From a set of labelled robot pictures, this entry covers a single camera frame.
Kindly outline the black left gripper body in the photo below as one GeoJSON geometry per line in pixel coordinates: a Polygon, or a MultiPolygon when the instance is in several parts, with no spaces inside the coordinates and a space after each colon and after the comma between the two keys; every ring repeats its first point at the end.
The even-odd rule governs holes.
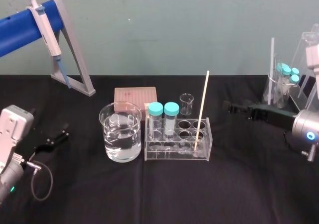
{"type": "Polygon", "coordinates": [[[25,161],[31,161],[36,155],[51,152],[51,139],[34,121],[28,134],[17,144],[15,154],[25,161]]]}

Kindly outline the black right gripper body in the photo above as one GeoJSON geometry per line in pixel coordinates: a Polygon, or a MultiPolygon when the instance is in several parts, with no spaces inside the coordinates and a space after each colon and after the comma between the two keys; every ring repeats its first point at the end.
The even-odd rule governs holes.
{"type": "Polygon", "coordinates": [[[248,106],[249,119],[264,121],[275,127],[292,130],[296,113],[281,110],[271,105],[248,106]]]}

